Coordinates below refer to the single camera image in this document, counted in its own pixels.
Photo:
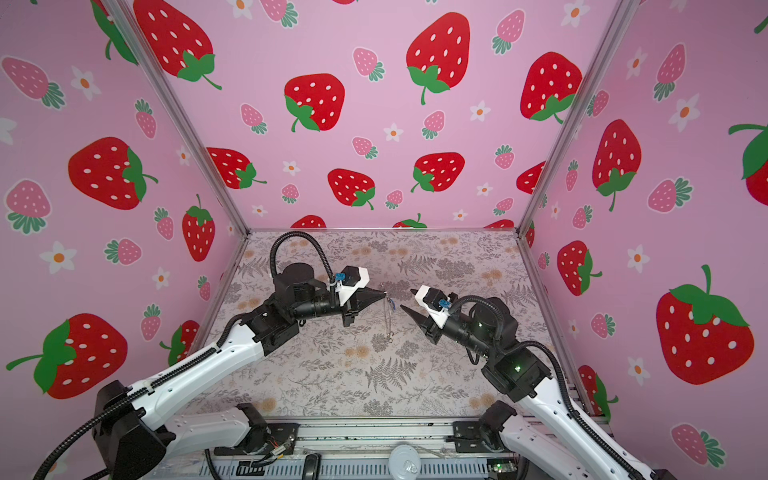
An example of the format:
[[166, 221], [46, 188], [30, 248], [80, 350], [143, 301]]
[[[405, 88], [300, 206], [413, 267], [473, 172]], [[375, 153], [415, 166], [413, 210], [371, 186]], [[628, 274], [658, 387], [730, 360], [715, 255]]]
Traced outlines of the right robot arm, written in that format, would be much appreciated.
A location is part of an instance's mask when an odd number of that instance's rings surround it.
[[542, 343], [517, 339], [517, 320], [497, 297], [457, 297], [430, 289], [404, 312], [432, 342], [464, 347], [503, 395], [481, 416], [482, 438], [553, 479], [670, 479], [621, 447], [569, 395], [562, 367]]

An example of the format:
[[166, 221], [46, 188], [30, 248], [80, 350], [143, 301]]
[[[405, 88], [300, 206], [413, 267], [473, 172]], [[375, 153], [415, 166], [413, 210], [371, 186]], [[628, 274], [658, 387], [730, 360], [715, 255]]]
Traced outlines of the aluminium front rail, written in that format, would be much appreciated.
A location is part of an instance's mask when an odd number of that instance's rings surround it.
[[455, 421], [474, 418], [283, 419], [298, 423], [294, 452], [263, 466], [261, 456], [188, 454], [164, 461], [152, 479], [392, 479], [394, 447], [413, 446], [417, 479], [553, 479], [519, 454], [458, 453], [446, 438]]

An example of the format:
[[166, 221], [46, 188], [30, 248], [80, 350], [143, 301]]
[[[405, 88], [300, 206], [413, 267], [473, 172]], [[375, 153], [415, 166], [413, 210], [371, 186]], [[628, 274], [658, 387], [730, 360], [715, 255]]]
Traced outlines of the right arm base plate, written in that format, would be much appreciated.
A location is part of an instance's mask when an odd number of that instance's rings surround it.
[[452, 424], [452, 434], [446, 441], [452, 443], [458, 453], [513, 453], [513, 450], [503, 445], [497, 432], [478, 420], [455, 421]]

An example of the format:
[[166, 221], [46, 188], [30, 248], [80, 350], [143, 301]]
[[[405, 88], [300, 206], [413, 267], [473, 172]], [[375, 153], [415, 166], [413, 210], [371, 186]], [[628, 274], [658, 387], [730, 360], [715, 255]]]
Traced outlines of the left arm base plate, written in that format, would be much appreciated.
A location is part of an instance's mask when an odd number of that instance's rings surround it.
[[282, 448], [280, 455], [294, 452], [298, 437], [298, 423], [268, 423], [266, 427], [254, 427], [238, 445], [234, 447], [216, 447], [215, 456], [255, 455], [266, 457], [275, 449]]

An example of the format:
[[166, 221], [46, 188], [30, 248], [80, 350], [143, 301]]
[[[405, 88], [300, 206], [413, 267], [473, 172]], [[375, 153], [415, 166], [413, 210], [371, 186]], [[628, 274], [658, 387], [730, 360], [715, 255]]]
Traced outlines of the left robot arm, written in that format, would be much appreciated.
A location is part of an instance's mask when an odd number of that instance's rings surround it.
[[299, 334], [304, 321], [340, 316], [350, 326], [386, 296], [369, 287], [369, 274], [360, 267], [348, 266], [325, 284], [310, 265], [294, 263], [272, 281], [273, 294], [255, 310], [233, 317], [205, 349], [128, 387], [115, 381], [99, 392], [96, 411], [106, 417], [93, 437], [108, 476], [140, 479], [166, 458], [202, 450], [266, 452], [273, 435], [250, 404], [190, 417], [180, 411], [230, 373], [274, 353]]

